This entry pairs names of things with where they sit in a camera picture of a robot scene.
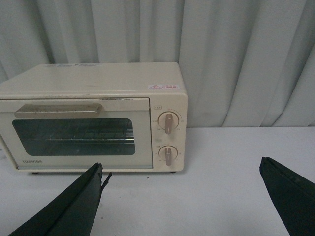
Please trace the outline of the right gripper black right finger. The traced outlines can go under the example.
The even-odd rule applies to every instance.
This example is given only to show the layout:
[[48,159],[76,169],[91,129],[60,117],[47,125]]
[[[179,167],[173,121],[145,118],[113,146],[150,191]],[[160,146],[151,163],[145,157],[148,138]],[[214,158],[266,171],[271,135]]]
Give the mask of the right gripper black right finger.
[[270,157],[262,157],[259,172],[288,233],[313,236],[315,184]]

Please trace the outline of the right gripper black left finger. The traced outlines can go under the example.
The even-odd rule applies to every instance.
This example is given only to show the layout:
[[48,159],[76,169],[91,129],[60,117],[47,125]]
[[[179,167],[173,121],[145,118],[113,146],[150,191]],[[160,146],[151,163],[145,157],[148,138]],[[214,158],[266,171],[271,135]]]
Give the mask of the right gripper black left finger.
[[102,192],[102,165],[95,163],[11,236],[89,236]]

